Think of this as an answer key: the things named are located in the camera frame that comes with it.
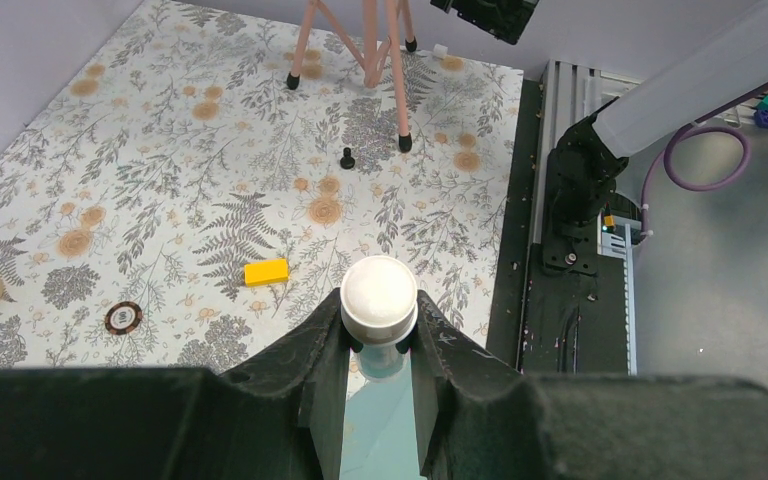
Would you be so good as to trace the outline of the teal paper envelope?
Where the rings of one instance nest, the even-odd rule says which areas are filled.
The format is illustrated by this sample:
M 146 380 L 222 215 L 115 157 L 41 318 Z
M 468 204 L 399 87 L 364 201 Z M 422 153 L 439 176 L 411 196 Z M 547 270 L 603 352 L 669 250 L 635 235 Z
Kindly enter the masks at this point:
M 376 381 L 350 357 L 341 479 L 419 479 L 410 357 L 402 369 Z

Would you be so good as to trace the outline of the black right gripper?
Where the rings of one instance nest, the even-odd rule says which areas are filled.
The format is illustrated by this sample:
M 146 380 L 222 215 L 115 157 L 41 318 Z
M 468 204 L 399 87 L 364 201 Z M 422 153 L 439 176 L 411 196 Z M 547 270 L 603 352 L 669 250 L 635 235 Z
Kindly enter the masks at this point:
M 537 7 L 537 0 L 431 0 L 430 4 L 457 16 L 509 45 L 516 45 Z

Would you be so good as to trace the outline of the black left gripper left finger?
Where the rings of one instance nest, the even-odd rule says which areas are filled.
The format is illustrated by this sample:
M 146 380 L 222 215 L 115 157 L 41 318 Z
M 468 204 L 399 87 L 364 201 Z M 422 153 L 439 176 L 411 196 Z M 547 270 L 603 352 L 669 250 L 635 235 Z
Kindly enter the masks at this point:
M 330 293 L 283 337 L 206 368 L 0 370 L 0 479 L 335 479 L 348 336 Z

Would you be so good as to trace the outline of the white glue stick cap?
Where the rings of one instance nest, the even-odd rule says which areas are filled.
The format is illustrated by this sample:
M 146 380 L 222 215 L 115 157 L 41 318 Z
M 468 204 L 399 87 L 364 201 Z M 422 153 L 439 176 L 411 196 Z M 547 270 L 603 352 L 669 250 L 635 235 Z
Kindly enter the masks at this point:
M 444 59 L 448 55 L 448 48 L 445 45 L 435 44 L 432 49 L 432 55 L 437 59 Z

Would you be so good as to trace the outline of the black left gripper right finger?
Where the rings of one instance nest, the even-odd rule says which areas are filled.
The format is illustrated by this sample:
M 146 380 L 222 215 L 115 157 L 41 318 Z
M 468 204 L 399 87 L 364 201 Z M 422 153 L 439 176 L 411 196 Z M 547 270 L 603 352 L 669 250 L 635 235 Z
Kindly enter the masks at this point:
M 768 479 L 768 389 L 734 377 L 523 374 L 425 292 L 411 336 L 428 479 Z

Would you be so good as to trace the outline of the green white glue stick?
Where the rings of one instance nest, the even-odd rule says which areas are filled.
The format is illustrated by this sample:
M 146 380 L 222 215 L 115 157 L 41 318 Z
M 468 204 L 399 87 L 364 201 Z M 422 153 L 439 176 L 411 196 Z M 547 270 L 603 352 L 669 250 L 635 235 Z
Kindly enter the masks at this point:
M 361 374 L 374 382 L 396 376 L 418 319 L 418 284 L 410 268 L 391 256 L 363 258 L 345 272 L 339 296 Z

